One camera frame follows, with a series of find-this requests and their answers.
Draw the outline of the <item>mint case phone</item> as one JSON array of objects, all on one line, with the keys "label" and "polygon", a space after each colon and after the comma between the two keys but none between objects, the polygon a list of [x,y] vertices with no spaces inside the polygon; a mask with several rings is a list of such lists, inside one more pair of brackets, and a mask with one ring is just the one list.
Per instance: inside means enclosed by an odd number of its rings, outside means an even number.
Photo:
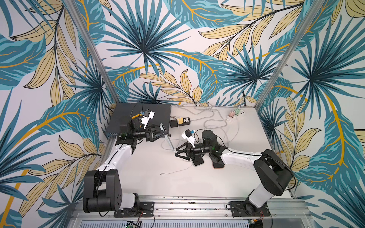
[{"label": "mint case phone", "polygon": [[204,159],[202,158],[202,155],[197,155],[197,156],[191,157],[191,160],[192,160],[194,166],[199,166],[199,165],[204,164]]}]

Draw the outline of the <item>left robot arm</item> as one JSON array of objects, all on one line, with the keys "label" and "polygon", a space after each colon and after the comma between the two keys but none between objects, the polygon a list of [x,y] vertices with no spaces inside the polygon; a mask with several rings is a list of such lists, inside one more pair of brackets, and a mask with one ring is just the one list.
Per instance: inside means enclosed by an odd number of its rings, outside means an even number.
[{"label": "left robot arm", "polygon": [[117,168],[133,155],[138,139],[154,142],[165,136],[169,135],[162,123],[135,127],[130,122],[125,131],[120,132],[114,150],[104,163],[84,176],[83,211],[99,214],[119,210],[138,213],[142,209],[139,195],[122,191]]}]

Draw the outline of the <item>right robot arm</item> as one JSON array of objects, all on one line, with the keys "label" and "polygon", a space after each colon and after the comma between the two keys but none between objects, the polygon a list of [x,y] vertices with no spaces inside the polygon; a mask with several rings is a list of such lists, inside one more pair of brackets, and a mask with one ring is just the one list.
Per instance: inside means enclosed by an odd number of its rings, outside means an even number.
[{"label": "right robot arm", "polygon": [[258,175],[260,184],[244,202],[232,201],[229,209],[238,210],[249,215],[261,212],[266,203],[274,196],[281,196],[294,178],[293,171],[275,152],[266,149],[262,153],[238,152],[226,146],[223,140],[211,130],[202,132],[202,142],[196,142],[195,131],[186,130],[182,137],[185,143],[176,148],[175,156],[192,161],[198,166],[204,163],[203,155],[207,154],[214,168],[235,165],[252,169]]}]

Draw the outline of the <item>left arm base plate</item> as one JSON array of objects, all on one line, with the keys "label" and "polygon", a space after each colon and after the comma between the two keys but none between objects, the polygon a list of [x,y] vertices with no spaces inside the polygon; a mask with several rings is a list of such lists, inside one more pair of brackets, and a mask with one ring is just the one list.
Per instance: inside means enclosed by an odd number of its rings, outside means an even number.
[{"label": "left arm base plate", "polygon": [[114,218],[153,218],[155,203],[153,201],[139,202],[133,208],[121,209],[114,212]]}]

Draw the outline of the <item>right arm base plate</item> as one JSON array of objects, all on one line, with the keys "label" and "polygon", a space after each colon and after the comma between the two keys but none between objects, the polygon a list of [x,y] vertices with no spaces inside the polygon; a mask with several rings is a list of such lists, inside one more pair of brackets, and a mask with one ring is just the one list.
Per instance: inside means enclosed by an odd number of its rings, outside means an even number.
[{"label": "right arm base plate", "polygon": [[270,217],[271,213],[267,203],[257,208],[249,201],[230,201],[229,210],[233,217]]}]

